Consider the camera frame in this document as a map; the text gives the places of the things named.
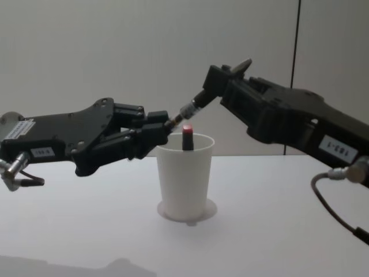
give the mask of label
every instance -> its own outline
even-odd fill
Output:
[[[35,122],[33,122],[33,119],[18,122],[13,130],[4,138],[4,140],[16,140],[20,136],[27,134],[29,130],[32,129],[34,124]]]
[[[358,151],[335,138],[325,135],[319,149],[347,162],[352,163]]]
[[[35,158],[54,157],[55,153],[51,147],[34,148],[31,149],[32,155]]]

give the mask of white paper cup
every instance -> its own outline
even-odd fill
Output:
[[[189,222],[205,212],[214,139],[194,134],[194,151],[182,151],[182,134],[171,134],[157,147],[161,195],[165,215]]]

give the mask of white table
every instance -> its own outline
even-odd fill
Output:
[[[190,227],[157,214],[155,158],[88,178],[71,163],[30,166],[45,187],[0,187],[0,276],[369,276],[369,247],[310,189],[327,169],[308,156],[214,157],[209,198],[219,211]],[[369,230],[368,189],[319,187],[344,219]]]

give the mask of robotic hand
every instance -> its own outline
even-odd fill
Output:
[[[310,91],[291,89],[262,78],[244,78],[248,59],[231,69],[211,66],[200,92],[165,125],[175,129],[218,96],[244,122],[252,138],[301,150],[369,188],[369,126],[328,106]]]
[[[142,159],[168,142],[167,120],[166,111],[145,115],[141,106],[116,104],[110,98],[77,113],[30,118],[4,114],[0,118],[1,177],[13,192],[44,185],[44,179],[23,171],[32,163],[72,161],[82,177],[117,160]],[[30,179],[16,179],[18,173]]]

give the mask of cup rim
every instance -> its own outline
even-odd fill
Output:
[[[172,134],[170,134],[170,136],[179,136],[179,135],[182,135],[182,133],[172,133]],[[198,152],[198,151],[203,151],[203,150],[212,148],[215,145],[215,140],[212,137],[209,137],[209,136],[207,136],[205,134],[199,134],[199,133],[194,133],[193,135],[194,136],[199,136],[199,137],[206,137],[212,143],[209,146],[206,146],[206,147],[203,147],[203,148],[199,148],[199,149],[194,149],[193,151],[183,151],[183,150],[179,150],[179,149],[170,149],[170,148],[166,148],[165,147],[166,145],[158,145],[157,147],[160,148],[160,149],[162,149],[162,150],[168,151],[168,152]]]

